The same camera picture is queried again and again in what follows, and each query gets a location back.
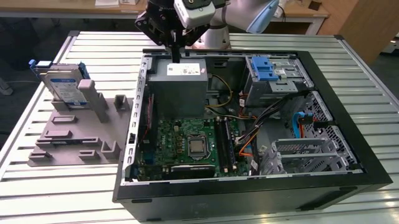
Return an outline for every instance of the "ram slot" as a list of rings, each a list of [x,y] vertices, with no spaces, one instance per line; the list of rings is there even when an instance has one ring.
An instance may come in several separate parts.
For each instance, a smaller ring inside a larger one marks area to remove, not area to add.
[[[226,132],[223,131],[223,120],[215,118],[214,120],[214,127],[215,127],[215,134],[217,134],[217,147],[218,147],[218,159],[219,159],[219,168],[222,173],[229,172],[229,155],[226,153]]]
[[[229,170],[235,170],[237,167],[237,157],[235,157],[235,147],[233,145],[233,137],[230,135],[230,125],[229,119],[225,118],[225,133],[226,133],[226,146],[227,146],[227,154],[229,154]]]

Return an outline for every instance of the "blue hard drive label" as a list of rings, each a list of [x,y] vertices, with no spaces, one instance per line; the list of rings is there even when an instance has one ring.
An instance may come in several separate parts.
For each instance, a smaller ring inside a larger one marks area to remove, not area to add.
[[[87,99],[78,89],[78,82],[72,78],[52,78],[51,85],[71,108],[79,108],[87,104]]]

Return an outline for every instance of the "blue latch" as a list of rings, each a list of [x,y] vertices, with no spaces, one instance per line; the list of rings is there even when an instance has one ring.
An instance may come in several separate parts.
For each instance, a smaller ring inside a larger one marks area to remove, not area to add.
[[[275,75],[274,65],[267,57],[253,57],[253,67],[259,81],[278,81],[279,76]]]
[[[52,65],[52,61],[40,61],[39,63],[34,59],[30,61],[30,68],[38,78],[40,78],[39,77],[40,72],[36,71],[36,68],[50,68],[51,65]]]

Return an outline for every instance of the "metal grating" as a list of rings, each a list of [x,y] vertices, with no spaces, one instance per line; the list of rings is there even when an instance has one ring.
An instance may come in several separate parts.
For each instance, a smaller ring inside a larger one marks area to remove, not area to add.
[[[62,62],[87,63],[96,88],[107,96],[134,96],[143,48],[155,46],[142,33],[80,32],[67,43]],[[394,183],[379,191],[346,199],[323,211],[286,212],[211,218],[182,223],[397,223],[399,217],[399,114],[397,103],[362,65],[358,57],[333,36],[231,34],[235,49],[306,50],[354,118]],[[51,94],[38,92],[0,151],[0,219],[19,223],[138,223],[112,203],[116,165],[31,168],[28,154],[50,118]]]

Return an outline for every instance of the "motherboard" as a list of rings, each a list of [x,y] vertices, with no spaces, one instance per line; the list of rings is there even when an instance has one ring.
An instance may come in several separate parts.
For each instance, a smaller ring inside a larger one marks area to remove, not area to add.
[[[213,177],[247,175],[247,160],[237,161],[234,139],[238,136],[235,119],[159,120],[157,150],[146,153],[143,160],[162,167],[163,173],[173,172],[173,167],[203,165],[213,168]],[[149,175],[149,171],[146,176],[151,180],[165,178],[165,175]]]

